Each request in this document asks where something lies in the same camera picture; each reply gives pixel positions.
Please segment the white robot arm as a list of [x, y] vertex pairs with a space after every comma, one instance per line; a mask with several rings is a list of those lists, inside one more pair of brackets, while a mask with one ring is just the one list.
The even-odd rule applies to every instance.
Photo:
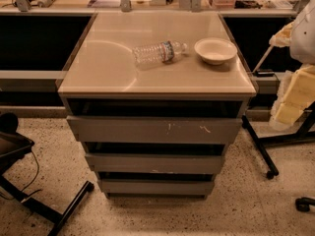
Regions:
[[271, 110], [270, 126], [280, 131], [291, 127], [315, 101], [315, 0], [310, 0], [269, 43], [275, 47], [288, 46], [290, 57], [301, 63], [295, 72], [285, 72]]

